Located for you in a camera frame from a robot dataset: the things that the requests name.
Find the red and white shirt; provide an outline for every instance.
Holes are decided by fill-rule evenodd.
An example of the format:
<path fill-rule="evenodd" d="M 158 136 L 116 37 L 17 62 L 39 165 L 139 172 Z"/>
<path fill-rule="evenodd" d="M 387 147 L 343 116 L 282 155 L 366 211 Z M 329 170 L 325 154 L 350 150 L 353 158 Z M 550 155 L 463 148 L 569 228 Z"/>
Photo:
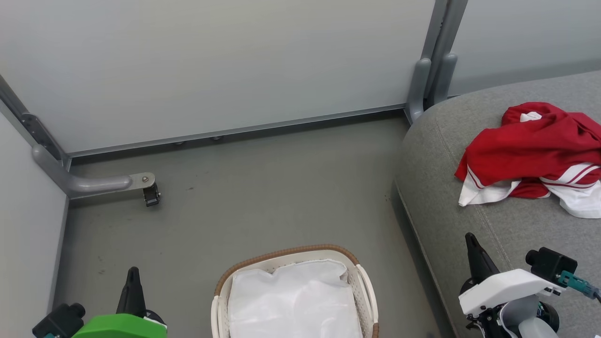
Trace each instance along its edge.
<path fill-rule="evenodd" d="M 466 148 L 455 176 L 461 206 L 553 193 L 570 214 L 601 218 L 601 125 L 544 102 L 509 107 L 500 128 Z"/>

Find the gray floor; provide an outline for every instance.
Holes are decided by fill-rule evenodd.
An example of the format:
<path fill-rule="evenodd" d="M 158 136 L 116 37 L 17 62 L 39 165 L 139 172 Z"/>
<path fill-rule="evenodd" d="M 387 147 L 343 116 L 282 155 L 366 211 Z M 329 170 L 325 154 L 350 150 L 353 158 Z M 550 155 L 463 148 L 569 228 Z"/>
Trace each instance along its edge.
<path fill-rule="evenodd" d="M 333 243 L 370 275 L 381 337 L 441 337 L 435 291 L 391 204 L 407 129 L 392 118 L 76 166 L 89 177 L 151 171 L 163 200 L 146 208 L 137 192 L 72 203 L 55 303 L 79 302 L 87 318 L 114 313 L 137 266 L 170 337 L 210 337 L 213 291 L 231 265 Z"/>

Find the white robot part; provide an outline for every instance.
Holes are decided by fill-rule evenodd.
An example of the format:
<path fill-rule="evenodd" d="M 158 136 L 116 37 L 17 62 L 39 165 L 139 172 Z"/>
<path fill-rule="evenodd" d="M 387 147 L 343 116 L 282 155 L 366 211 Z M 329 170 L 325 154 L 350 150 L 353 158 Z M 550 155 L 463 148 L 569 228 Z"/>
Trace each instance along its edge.
<path fill-rule="evenodd" d="M 537 293 L 559 295 L 566 289 L 532 273 L 515 269 L 495 274 L 459 296 L 464 315 L 478 316 L 484 310 Z"/>

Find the red garment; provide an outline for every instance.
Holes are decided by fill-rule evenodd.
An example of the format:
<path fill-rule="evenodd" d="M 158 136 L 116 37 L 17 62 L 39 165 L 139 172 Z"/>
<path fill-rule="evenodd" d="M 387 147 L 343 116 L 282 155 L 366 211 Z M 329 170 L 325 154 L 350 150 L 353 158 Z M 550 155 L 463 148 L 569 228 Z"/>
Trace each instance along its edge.
<path fill-rule="evenodd" d="M 522 114 L 529 112 L 537 112 L 542 118 L 520 122 Z M 585 162 L 601 165 L 601 126 L 581 112 L 527 102 L 509 107 L 500 128 L 485 129 L 476 136 L 466 148 L 455 176 L 465 180 L 469 165 L 478 188 L 522 179 L 510 196 L 540 198 L 549 190 L 539 177 L 557 180 L 573 165 Z M 576 175 L 574 182 L 568 183 L 586 185 L 599 179 L 601 169 L 595 169 L 584 177 Z"/>

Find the gray sofa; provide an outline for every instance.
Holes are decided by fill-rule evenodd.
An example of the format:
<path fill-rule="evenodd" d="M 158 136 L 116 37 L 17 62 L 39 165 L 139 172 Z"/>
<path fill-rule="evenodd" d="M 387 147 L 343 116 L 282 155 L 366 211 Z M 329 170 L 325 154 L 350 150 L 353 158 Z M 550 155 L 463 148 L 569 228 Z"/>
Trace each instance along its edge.
<path fill-rule="evenodd" d="M 465 147 L 484 128 L 497 128 L 509 106 L 549 102 L 601 123 L 601 72 L 523 82 L 455 97 L 428 109 L 410 128 L 400 152 L 398 192 L 458 337 L 468 331 L 457 298 L 469 277 L 465 239 L 472 232 L 501 271 L 529 271 L 525 255 L 548 247 L 578 261 L 576 274 L 601 286 L 601 220 L 569 215 L 555 197 L 457 204 L 453 174 Z M 573 290 L 544 297 L 561 317 L 560 337 L 601 335 L 601 305 Z"/>

